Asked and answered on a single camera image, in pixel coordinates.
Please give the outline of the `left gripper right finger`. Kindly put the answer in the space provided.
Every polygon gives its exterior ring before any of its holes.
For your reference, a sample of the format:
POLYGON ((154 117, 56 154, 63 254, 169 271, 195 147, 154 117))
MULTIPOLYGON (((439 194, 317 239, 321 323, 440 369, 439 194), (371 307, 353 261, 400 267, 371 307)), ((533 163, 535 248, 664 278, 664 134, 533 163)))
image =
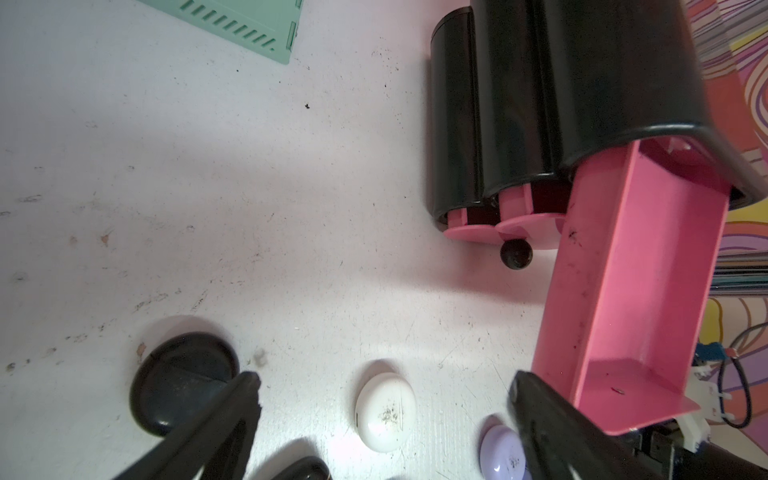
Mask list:
POLYGON ((532 372, 515 374, 509 410, 534 479, 660 477, 532 372))

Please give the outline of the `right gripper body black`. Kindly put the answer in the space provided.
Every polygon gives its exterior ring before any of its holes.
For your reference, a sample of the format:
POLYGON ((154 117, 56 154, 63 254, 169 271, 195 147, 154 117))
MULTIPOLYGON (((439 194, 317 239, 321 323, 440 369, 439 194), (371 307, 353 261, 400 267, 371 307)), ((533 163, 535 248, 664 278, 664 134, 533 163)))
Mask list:
POLYGON ((683 435, 673 421, 631 430, 623 435, 644 466, 662 479, 766 479, 767 469, 703 441, 695 452, 683 446, 683 435))

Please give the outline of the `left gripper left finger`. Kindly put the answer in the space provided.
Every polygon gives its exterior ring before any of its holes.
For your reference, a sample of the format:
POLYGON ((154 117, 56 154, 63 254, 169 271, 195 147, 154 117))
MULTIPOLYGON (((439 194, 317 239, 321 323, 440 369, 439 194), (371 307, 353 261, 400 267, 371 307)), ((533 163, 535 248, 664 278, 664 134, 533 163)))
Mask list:
POLYGON ((257 373, 237 375, 120 479, 242 479, 261 416, 257 373))

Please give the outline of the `purple round earphone case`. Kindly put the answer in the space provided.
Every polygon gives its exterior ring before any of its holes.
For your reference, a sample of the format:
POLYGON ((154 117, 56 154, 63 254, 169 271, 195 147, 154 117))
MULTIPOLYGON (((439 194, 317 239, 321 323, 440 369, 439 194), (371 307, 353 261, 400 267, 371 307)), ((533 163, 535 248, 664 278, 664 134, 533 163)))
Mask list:
POLYGON ((495 425, 484 435, 479 454, 480 470, 485 480, 526 478, 527 462, 517 432, 505 425, 495 425))

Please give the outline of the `pink top drawer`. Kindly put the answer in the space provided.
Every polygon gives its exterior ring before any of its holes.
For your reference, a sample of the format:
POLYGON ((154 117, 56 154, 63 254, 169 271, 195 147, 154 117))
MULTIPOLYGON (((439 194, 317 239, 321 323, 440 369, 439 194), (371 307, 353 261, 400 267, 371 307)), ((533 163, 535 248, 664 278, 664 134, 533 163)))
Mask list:
POLYGON ((685 389, 730 190, 676 139, 577 168, 532 369, 604 433, 696 409, 685 389))

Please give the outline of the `black drawer cabinet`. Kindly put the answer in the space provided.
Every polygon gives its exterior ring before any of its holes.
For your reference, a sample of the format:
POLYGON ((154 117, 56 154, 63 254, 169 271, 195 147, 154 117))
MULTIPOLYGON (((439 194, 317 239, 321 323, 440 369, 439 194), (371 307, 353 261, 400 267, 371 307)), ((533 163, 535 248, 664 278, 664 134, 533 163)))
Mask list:
POLYGON ((573 178, 635 140, 691 140, 731 185, 767 183, 715 122, 679 1, 473 1, 430 38, 433 219, 486 209, 505 189, 573 178))

